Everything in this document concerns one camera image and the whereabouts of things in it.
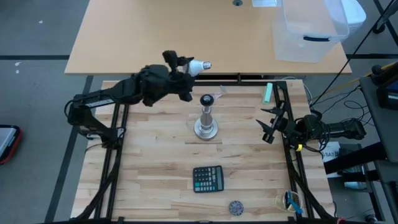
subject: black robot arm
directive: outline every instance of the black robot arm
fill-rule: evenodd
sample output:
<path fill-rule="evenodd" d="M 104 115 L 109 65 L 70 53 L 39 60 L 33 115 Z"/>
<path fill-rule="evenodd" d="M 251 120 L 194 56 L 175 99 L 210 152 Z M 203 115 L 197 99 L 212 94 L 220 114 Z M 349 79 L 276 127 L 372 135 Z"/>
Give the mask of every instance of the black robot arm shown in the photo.
<path fill-rule="evenodd" d="M 320 118 L 312 114 L 295 121 L 288 120 L 284 117 L 286 106 L 289 106 L 289 102 L 281 100 L 277 107 L 271 110 L 263 110 L 275 114 L 275 118 L 271 119 L 271 126 L 257 120 L 265 133 L 262 138 L 265 142 L 272 144 L 274 131 L 283 133 L 290 140 L 293 148 L 297 148 L 299 144 L 305 144 L 309 140 L 321 139 L 325 136 L 328 138 L 345 137 L 361 140 L 366 135 L 362 123 L 354 118 L 333 124 L 325 124 L 320 121 Z"/>
<path fill-rule="evenodd" d="M 183 101 L 191 101 L 190 92 L 199 70 L 193 72 L 192 69 L 186 69 L 186 72 L 179 72 L 177 67 L 189 68 L 191 62 L 198 63 L 198 61 L 193 60 L 193 57 L 177 57 L 174 51 L 165 51 L 163 56 L 170 65 L 171 72 L 164 65 L 149 65 L 131 78 L 118 82 L 112 88 L 85 95 L 75 95 L 65 105 L 68 122 L 73 126 L 78 126 L 78 132 L 86 138 L 99 137 L 103 147 L 116 149 L 120 146 L 119 140 L 125 130 L 106 127 L 93 116 L 91 109 L 113 103 L 135 105 L 141 100 L 146 106 L 152 106 L 170 93 L 178 94 Z"/>

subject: plastic storage bin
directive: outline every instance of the plastic storage bin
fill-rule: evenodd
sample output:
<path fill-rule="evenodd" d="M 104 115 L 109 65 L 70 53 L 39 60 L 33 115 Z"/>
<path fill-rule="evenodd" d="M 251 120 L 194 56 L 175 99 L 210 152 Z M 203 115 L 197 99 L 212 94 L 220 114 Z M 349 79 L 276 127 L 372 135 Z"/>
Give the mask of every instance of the plastic storage bin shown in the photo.
<path fill-rule="evenodd" d="M 343 0 L 349 34 L 353 35 L 365 22 L 366 13 L 357 0 Z"/>
<path fill-rule="evenodd" d="M 319 62 L 347 38 L 347 18 L 340 0 L 279 1 L 272 26 L 276 59 Z"/>

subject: light wood desk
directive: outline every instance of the light wood desk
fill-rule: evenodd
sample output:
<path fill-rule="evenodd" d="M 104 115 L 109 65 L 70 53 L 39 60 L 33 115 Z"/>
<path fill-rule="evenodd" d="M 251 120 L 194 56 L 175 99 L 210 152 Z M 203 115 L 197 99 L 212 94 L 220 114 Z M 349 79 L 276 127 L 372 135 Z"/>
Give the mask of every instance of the light wood desk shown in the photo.
<path fill-rule="evenodd" d="M 103 88 L 115 83 L 104 82 Z M 288 81 L 288 87 L 294 117 L 309 114 L 302 81 Z M 281 135 L 275 133 L 273 144 L 262 141 L 263 132 L 255 120 L 268 123 L 274 117 L 260 110 L 275 106 L 274 100 L 269 105 L 261 103 L 263 86 L 226 86 L 227 94 L 213 105 L 219 133 L 209 142 L 195 136 L 200 97 L 219 90 L 217 86 L 195 86 L 189 103 L 168 95 L 152 108 L 143 104 L 130 107 L 113 219 L 286 221 L 292 216 L 275 206 L 276 195 L 290 188 Z M 96 110 L 96 117 L 110 126 L 112 113 L 113 106 L 104 106 Z M 98 143 L 90 141 L 89 146 Z M 105 151 L 98 146 L 86 153 L 72 217 L 81 213 L 97 192 Z M 333 214 L 321 156 L 306 150 L 302 155 L 310 190 Z M 192 169 L 215 165 L 223 166 L 225 190 L 195 194 Z M 245 207 L 239 217 L 229 214 L 233 200 Z"/>
<path fill-rule="evenodd" d="M 337 74 L 346 55 L 336 45 L 319 63 L 276 60 L 272 20 L 276 8 L 251 0 L 90 1 L 66 74 L 130 74 L 164 64 L 162 52 L 207 60 L 207 73 L 261 75 Z M 343 74 L 350 74 L 349 66 Z"/>

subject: red case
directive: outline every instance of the red case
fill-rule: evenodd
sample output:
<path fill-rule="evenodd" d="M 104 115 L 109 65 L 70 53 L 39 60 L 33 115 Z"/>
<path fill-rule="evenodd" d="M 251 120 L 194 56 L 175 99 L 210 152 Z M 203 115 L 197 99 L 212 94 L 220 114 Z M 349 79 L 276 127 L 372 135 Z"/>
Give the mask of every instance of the red case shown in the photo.
<path fill-rule="evenodd" d="M 8 162 L 12 155 L 14 155 L 21 139 L 22 139 L 22 131 L 18 126 L 15 125 L 0 125 L 0 128 L 14 128 L 16 132 L 14 133 L 14 138 L 4 150 L 2 156 L 0 157 L 0 165 L 5 164 Z"/>

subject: calculator keypad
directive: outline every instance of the calculator keypad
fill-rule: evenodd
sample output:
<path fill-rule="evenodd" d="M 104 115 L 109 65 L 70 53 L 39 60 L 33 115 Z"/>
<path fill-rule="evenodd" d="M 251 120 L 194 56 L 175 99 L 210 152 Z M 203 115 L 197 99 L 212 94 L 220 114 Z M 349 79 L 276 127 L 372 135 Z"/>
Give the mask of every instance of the calculator keypad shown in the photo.
<path fill-rule="evenodd" d="M 193 189 L 196 193 L 224 190 L 221 166 L 198 167 L 193 170 Z"/>

